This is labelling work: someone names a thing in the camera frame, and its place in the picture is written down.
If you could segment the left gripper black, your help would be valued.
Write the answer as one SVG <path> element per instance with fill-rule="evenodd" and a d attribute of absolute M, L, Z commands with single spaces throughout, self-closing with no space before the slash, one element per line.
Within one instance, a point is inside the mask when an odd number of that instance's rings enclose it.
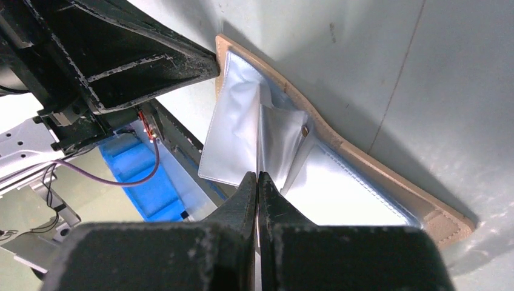
<path fill-rule="evenodd" d="M 218 75 L 213 52 L 128 1 L 1 1 L 1 95 L 32 93 L 66 155 L 136 121 L 127 108 Z"/>

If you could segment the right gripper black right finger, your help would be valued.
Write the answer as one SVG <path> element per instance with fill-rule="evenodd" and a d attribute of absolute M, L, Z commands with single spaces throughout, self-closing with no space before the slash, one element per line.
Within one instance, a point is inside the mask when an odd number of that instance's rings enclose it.
<path fill-rule="evenodd" d="M 258 176 L 263 290 L 453 290 L 435 243 L 410 226 L 317 226 Z"/>

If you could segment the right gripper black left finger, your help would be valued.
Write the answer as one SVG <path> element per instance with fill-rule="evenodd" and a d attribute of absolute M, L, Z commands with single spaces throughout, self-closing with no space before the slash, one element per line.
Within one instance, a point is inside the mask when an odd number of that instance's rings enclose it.
<path fill-rule="evenodd" d="M 253 290 L 256 175 L 197 222 L 80 225 L 60 247 L 43 290 Z"/>

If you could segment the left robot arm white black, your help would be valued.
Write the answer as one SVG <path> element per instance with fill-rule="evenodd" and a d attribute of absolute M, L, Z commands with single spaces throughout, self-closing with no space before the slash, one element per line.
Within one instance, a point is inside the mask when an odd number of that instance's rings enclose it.
<path fill-rule="evenodd" d="M 2 1 L 1 95 L 34 117 L 1 133 L 1 182 L 78 153 L 152 99 L 219 75 L 216 55 L 128 1 Z"/>

